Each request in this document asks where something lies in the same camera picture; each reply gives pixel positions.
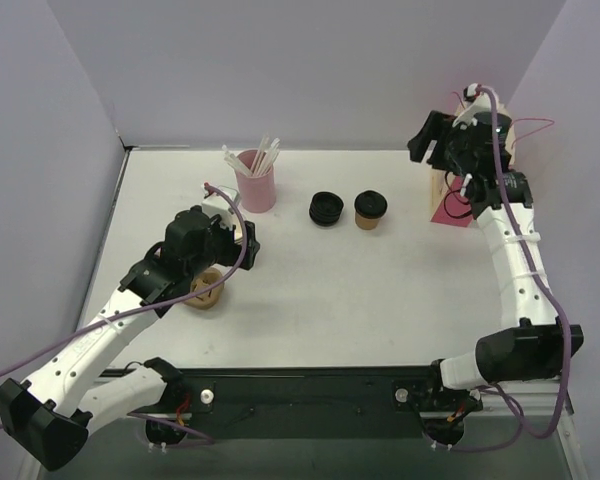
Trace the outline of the pink cream paper gift bag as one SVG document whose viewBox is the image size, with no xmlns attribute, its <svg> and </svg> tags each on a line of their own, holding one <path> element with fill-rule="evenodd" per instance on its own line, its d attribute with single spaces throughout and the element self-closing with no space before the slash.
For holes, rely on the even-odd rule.
<svg viewBox="0 0 600 480">
<path fill-rule="evenodd" d="M 554 126 L 555 121 L 546 117 L 514 117 L 504 104 L 498 112 L 512 118 L 506 139 L 506 150 L 511 155 L 510 166 L 516 162 L 516 147 L 525 138 Z M 466 228 L 473 221 L 468 201 L 460 195 L 463 178 L 440 170 L 431 173 L 430 210 L 433 223 Z"/>
</svg>

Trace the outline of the stack of black lids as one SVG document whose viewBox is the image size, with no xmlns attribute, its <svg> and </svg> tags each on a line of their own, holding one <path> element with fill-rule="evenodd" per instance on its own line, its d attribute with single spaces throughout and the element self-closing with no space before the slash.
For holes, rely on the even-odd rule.
<svg viewBox="0 0 600 480">
<path fill-rule="evenodd" d="M 309 217 L 320 227 L 335 225 L 344 209 L 344 202 L 333 192 L 316 192 L 310 202 Z"/>
</svg>

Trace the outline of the single brown paper cup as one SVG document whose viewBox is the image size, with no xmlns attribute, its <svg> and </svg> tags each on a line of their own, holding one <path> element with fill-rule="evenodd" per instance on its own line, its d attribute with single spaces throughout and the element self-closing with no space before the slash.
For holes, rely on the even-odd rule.
<svg viewBox="0 0 600 480">
<path fill-rule="evenodd" d="M 358 228 L 365 231 L 370 231 L 374 230 L 378 226 L 383 216 L 383 213 L 356 211 L 355 223 Z"/>
</svg>

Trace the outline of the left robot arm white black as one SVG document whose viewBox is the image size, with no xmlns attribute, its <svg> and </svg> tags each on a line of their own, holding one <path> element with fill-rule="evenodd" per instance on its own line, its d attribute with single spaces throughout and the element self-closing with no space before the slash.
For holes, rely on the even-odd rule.
<svg viewBox="0 0 600 480">
<path fill-rule="evenodd" d="M 232 210 L 224 221 L 199 206 L 179 212 L 162 241 L 122 278 L 98 317 L 22 381 L 0 385 L 5 432 L 49 471 L 69 463 L 90 435 L 146 406 L 170 411 L 189 392 L 182 373 L 161 358 L 144 361 L 107 385 L 95 380 L 144 330 L 191 291 L 213 265 L 249 270 L 260 249 L 255 225 Z"/>
</svg>

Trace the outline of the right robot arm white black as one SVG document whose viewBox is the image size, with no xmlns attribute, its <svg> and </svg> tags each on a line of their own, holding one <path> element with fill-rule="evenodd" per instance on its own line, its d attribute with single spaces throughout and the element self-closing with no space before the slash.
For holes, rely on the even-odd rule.
<svg viewBox="0 0 600 480">
<path fill-rule="evenodd" d="M 471 352 L 442 360 L 440 373 L 425 380 L 424 398 L 437 408 L 456 400 L 459 390 L 560 376 L 584 343 L 581 326 L 572 324 L 571 348 L 564 348 L 562 315 L 548 297 L 529 183 L 509 167 L 510 125 L 503 114 L 481 112 L 463 124 L 431 111 L 407 144 L 412 161 L 465 179 L 465 197 L 487 240 L 500 291 L 500 330 L 479 339 Z"/>
</svg>

